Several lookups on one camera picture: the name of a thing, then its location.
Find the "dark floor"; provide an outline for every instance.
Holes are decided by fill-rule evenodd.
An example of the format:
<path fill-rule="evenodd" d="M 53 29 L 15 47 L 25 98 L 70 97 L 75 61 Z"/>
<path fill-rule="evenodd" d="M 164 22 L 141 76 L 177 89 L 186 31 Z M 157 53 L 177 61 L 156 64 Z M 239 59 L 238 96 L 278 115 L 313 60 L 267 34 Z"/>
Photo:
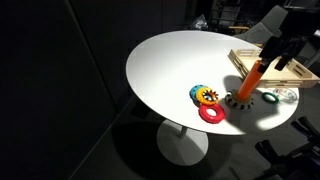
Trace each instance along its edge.
<path fill-rule="evenodd" d="M 269 139 L 279 154 L 306 143 L 305 137 L 293 130 L 290 122 L 306 115 L 320 129 L 319 99 L 320 84 L 301 89 L 299 106 L 292 119 L 266 132 L 242 136 L 208 134 L 209 149 L 205 158 L 196 165 L 181 167 L 167 161 L 157 147 L 156 133 L 163 120 L 134 98 L 70 179 L 253 179 L 269 168 L 268 162 L 255 150 L 255 143 Z"/>

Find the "wooden crate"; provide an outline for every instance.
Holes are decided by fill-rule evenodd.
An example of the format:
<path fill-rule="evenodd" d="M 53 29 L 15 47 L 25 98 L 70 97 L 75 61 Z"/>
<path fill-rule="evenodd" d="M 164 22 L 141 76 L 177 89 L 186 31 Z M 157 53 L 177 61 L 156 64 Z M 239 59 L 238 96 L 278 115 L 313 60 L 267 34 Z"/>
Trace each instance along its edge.
<path fill-rule="evenodd" d="M 253 63 L 261 59 L 261 50 L 232 49 L 229 59 L 244 79 Z M 282 71 L 274 69 L 280 57 L 272 61 L 268 70 L 263 74 L 257 87 L 263 88 L 311 88 L 320 81 L 320 78 L 305 68 L 296 60 L 292 59 Z"/>

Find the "table base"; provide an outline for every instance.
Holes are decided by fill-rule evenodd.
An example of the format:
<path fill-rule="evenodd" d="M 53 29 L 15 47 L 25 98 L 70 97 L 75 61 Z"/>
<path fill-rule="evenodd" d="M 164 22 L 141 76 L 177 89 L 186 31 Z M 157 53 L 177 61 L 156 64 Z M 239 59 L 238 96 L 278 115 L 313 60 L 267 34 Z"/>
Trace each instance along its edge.
<path fill-rule="evenodd" d="M 165 120 L 158 129 L 158 147 L 163 156 L 180 166 L 190 166 L 203 159 L 209 140 L 204 132 L 182 127 Z"/>

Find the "teal object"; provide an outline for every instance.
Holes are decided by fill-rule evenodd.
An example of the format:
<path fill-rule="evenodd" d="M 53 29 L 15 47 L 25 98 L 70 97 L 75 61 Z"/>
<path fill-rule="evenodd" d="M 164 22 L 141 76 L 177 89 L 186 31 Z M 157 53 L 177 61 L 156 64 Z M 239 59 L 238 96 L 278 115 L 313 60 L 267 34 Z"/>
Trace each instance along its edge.
<path fill-rule="evenodd" d="M 197 93 L 198 89 L 200 89 L 202 87 L 206 87 L 206 86 L 204 86 L 204 85 L 196 85 L 190 90 L 190 98 L 192 100 L 198 101 L 197 98 L 196 98 L 196 93 Z"/>

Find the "orange cylinder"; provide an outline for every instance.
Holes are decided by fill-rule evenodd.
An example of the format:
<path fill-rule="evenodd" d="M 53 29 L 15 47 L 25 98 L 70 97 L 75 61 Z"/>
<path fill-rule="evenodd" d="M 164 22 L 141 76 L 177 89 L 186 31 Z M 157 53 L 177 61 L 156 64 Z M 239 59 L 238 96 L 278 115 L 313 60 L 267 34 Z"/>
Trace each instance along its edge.
<path fill-rule="evenodd" d="M 258 67 L 260 66 L 260 62 L 261 62 L 261 60 L 257 60 L 253 64 L 249 74 L 247 75 L 246 79 L 242 83 L 242 85 L 237 93 L 237 98 L 239 100 L 246 100 L 250 96 L 252 90 L 258 84 L 259 80 L 261 79 L 263 73 L 258 71 Z"/>

